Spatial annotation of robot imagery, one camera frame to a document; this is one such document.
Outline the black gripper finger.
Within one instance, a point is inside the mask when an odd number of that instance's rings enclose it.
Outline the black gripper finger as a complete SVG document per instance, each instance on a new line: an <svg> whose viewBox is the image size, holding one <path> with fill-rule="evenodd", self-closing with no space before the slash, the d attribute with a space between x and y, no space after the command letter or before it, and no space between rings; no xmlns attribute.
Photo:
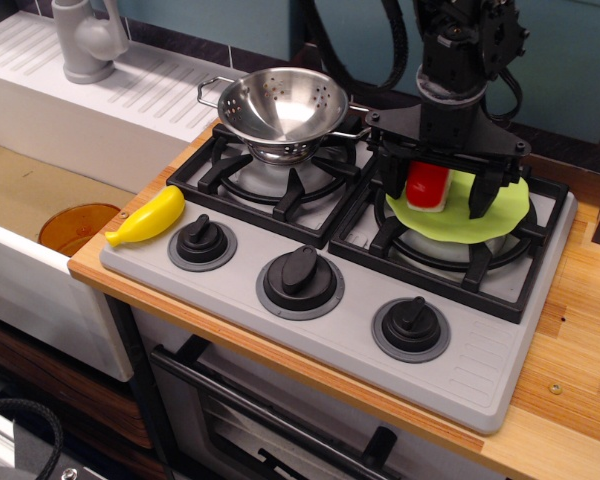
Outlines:
<svg viewBox="0 0 600 480"><path fill-rule="evenodd" d="M405 189L412 155L408 151L380 149L377 157L383 189L391 198L398 199Z"/></svg>
<svg viewBox="0 0 600 480"><path fill-rule="evenodd" d="M512 175L499 170L487 170L476 174L469 193L469 218L482 218L495 201L502 187L518 184L520 174Z"/></svg>

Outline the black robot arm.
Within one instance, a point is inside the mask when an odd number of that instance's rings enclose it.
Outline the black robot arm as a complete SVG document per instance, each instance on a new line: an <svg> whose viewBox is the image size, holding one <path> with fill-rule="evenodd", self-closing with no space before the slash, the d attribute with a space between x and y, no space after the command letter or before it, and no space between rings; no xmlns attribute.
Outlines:
<svg viewBox="0 0 600 480"><path fill-rule="evenodd" d="M531 151L487 113L485 100L489 82L510 81L507 66L523 55L529 33L512 1L417 1L414 9L423 42L421 102L368 113L370 149L392 198L415 162L473 174L469 216L481 218L499 190L519 180Z"/></svg>

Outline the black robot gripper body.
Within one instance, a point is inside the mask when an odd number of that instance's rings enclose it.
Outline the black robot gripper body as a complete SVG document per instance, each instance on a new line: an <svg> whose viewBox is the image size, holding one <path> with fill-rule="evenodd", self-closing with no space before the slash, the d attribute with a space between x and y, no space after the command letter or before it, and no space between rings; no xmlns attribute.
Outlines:
<svg viewBox="0 0 600 480"><path fill-rule="evenodd" d="M405 172L413 161L467 173L516 173L530 144L496 125L476 102L453 108L421 102L371 110L365 121L381 168Z"/></svg>

